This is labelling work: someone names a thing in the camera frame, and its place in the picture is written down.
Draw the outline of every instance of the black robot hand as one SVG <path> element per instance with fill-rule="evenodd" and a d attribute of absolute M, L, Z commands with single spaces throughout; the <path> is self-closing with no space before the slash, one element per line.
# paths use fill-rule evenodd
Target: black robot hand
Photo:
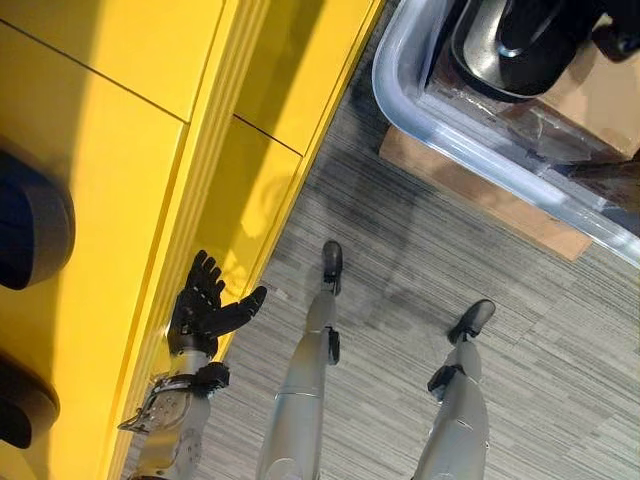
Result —
<path fill-rule="evenodd" d="M 185 348 L 207 352 L 213 356 L 218 348 L 217 337 L 237 330 L 247 323 L 262 306 L 267 295 L 264 287 L 222 307 L 220 294 L 225 284 L 216 261 L 201 250 L 195 256 L 184 289 L 176 299 L 168 332 L 172 354 Z"/>

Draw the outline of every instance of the cardboard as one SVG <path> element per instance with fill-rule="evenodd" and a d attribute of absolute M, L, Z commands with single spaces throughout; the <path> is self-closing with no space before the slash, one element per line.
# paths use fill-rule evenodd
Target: cardboard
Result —
<path fill-rule="evenodd" d="M 591 238 L 391 127 L 380 157 L 500 221 L 520 237 L 575 261 Z"/>

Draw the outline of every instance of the yellow cabinet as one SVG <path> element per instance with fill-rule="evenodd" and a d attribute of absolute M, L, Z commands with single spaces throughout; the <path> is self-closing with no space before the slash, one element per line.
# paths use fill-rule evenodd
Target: yellow cabinet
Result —
<path fill-rule="evenodd" d="M 259 278 L 256 265 L 283 222 L 284 200 L 296 185 L 300 159 L 245 122 L 232 120 L 194 247 L 218 260 L 230 298 L 241 297 Z"/>
<path fill-rule="evenodd" d="M 0 19 L 189 120 L 223 0 L 0 0 Z"/>
<path fill-rule="evenodd" d="M 272 2 L 236 114 L 306 154 L 328 124 L 381 3 Z"/>
<path fill-rule="evenodd" d="M 0 287 L 0 350 L 61 405 L 29 450 L 0 442 L 0 476 L 94 479 L 184 124 L 3 24 L 0 71 L 4 147 L 68 186 L 76 221 L 56 277 Z"/>

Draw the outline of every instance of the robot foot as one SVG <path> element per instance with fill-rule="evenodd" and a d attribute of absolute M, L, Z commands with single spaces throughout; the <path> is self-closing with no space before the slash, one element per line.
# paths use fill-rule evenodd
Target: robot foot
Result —
<path fill-rule="evenodd" d="M 477 301 L 460 317 L 458 324 L 453 327 L 447 334 L 449 342 L 453 345 L 458 341 L 458 337 L 467 334 L 470 337 L 476 337 L 482 327 L 489 321 L 496 311 L 496 305 L 491 300 L 483 299 Z"/>
<path fill-rule="evenodd" d="M 342 247 L 335 240 L 329 240 L 322 247 L 323 281 L 335 296 L 340 293 L 342 274 Z"/>

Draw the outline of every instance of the gray robot leg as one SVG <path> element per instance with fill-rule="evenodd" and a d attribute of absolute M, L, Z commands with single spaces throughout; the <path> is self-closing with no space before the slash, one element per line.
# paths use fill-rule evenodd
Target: gray robot leg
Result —
<path fill-rule="evenodd" d="M 339 245 L 325 245 L 324 288 L 307 314 L 305 332 L 289 362 L 286 378 L 275 399 L 271 424 L 264 437 L 256 478 L 258 480 L 316 480 L 322 443 L 322 417 L 327 363 L 339 358 L 335 295 L 342 266 L 335 254 Z M 339 259 L 334 277 L 327 275 Z"/>
<path fill-rule="evenodd" d="M 470 322 L 469 315 L 463 316 L 461 323 L 467 325 L 456 326 L 455 348 L 429 382 L 429 391 L 442 401 L 442 406 L 418 462 L 415 480 L 482 480 L 484 477 L 489 422 L 478 386 L 482 371 L 480 355 L 470 337 L 480 333 L 495 307 L 491 303 L 492 308 L 478 309 L 477 305 L 472 307 L 476 309 L 477 318 Z"/>

